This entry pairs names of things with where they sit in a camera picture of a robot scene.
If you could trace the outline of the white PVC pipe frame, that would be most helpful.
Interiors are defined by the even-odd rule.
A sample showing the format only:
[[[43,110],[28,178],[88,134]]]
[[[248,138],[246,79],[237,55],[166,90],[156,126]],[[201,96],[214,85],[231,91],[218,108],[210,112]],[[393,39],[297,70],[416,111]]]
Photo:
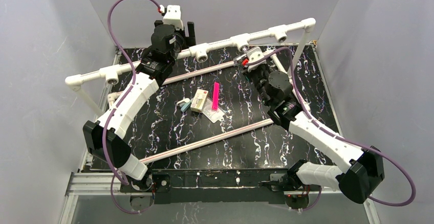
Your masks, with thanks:
[[[249,42],[252,40],[258,40],[258,39],[267,38],[267,37],[274,37],[274,38],[276,38],[276,40],[283,42],[284,38],[286,37],[286,34],[288,32],[302,29],[304,32],[303,32],[302,37],[300,39],[300,42],[298,44],[298,48],[296,50],[296,53],[291,60],[291,63],[295,64],[299,60],[301,53],[302,53],[302,51],[303,51],[303,49],[307,43],[307,37],[310,34],[310,32],[313,30],[315,25],[316,25],[316,20],[314,18],[307,18],[307,19],[304,19],[300,22],[293,23],[290,25],[275,26],[275,27],[271,27],[267,30],[254,32],[254,33],[245,33],[245,34],[233,36],[229,39],[225,39],[225,40],[221,40],[221,41],[217,41],[217,42],[202,43],[199,45],[191,46],[185,50],[182,50],[180,52],[180,54],[178,55],[176,60],[187,58],[187,57],[195,57],[197,61],[204,61],[204,60],[207,60],[207,58],[208,58],[207,54],[210,51],[222,49],[222,48],[226,48],[226,47],[237,47],[238,50],[240,50],[243,46],[249,47]],[[267,59],[271,58],[272,56],[275,56],[278,53],[278,51],[279,50],[276,49],[276,50],[266,54],[265,59],[267,60]],[[124,65],[119,65],[119,64],[111,65],[111,66],[107,66],[105,68],[100,69],[99,71],[95,71],[92,73],[69,76],[65,79],[65,83],[71,90],[75,91],[91,109],[94,110],[97,117],[99,118],[106,111],[102,111],[96,105],[96,103],[88,96],[88,94],[81,89],[81,86],[88,81],[96,80],[98,78],[105,78],[107,83],[109,83],[112,80],[117,82],[119,75],[121,75],[125,72],[128,72],[128,71],[132,72],[132,74],[133,74],[132,79],[134,79],[135,78],[134,70],[139,65],[140,62],[139,61],[132,62],[128,56],[126,56],[126,59],[127,59],[128,63],[124,64]],[[170,84],[173,82],[181,81],[184,79],[188,79],[190,77],[195,77],[198,75],[207,74],[207,73],[213,72],[215,70],[221,70],[223,67],[230,67],[230,66],[234,66],[233,61],[223,63],[220,65],[215,65],[215,66],[212,66],[212,67],[207,68],[207,69],[202,69],[202,70],[198,70],[195,72],[191,72],[189,74],[176,76],[173,78],[168,77],[163,82],[163,84],[161,86],[163,86],[165,84]],[[113,106],[113,104],[115,103],[115,101],[118,98],[116,98],[116,99],[109,98],[107,100],[110,108]]]

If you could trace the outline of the chrome water faucet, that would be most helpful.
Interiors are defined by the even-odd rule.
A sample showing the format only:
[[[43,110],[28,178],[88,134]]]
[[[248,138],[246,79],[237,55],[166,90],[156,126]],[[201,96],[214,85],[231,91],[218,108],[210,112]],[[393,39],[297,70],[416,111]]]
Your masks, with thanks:
[[[233,59],[233,65],[234,66],[243,65],[243,62],[245,60],[248,60],[248,58],[247,58],[247,52],[248,52],[248,50],[249,50],[249,48],[247,46],[243,46],[240,49],[240,54]]]

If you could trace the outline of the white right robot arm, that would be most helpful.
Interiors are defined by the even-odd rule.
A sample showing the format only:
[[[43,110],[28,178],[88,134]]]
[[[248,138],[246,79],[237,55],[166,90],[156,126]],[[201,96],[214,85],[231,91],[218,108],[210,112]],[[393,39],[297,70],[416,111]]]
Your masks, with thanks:
[[[287,73],[271,71],[263,63],[252,70],[243,67],[242,74],[253,83],[262,103],[269,107],[267,114],[274,124],[306,140],[334,162],[330,166],[299,160],[286,175],[260,185],[281,191],[302,190],[308,185],[324,186],[340,190],[355,203],[364,203],[384,180],[382,158],[371,149],[339,140],[323,125],[315,125],[293,94]]]

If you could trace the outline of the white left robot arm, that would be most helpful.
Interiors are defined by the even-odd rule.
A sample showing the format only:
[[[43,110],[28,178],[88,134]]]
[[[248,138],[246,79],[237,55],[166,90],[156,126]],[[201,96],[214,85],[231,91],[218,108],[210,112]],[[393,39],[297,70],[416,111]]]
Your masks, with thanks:
[[[134,70],[135,78],[97,121],[87,121],[83,126],[88,152],[133,178],[133,185],[140,191],[149,190],[153,178],[123,139],[144,103],[172,73],[180,52],[195,44],[194,22],[189,21],[186,29],[177,30],[173,25],[155,21],[151,45],[142,52]]]

